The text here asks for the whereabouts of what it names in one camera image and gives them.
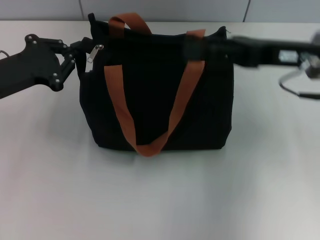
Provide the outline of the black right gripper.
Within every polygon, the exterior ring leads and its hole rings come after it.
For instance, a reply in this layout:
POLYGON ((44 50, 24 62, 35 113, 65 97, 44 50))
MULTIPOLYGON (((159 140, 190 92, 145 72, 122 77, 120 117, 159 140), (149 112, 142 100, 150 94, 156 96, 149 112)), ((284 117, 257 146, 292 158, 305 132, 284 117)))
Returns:
MULTIPOLYGON (((223 44, 226 36, 184 38, 184 58, 188 61, 218 61, 226 58, 223 44)), ((229 40, 232 51, 229 59, 242 67, 259 65, 299 66, 301 53, 311 51, 311 44, 297 41, 263 40, 236 36, 229 40)))

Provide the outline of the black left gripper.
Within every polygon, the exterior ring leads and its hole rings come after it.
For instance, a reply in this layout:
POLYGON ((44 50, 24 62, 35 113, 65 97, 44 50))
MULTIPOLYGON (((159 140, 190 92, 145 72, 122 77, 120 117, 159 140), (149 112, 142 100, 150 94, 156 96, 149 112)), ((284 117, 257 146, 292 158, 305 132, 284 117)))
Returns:
POLYGON ((23 51, 0 60, 0 97, 3 99, 35 85, 61 91, 63 76, 69 76, 75 69, 79 51, 90 53, 93 48, 93 40, 88 37, 68 46, 61 39, 27 35, 23 51), (63 56, 62 64, 57 54, 63 56))

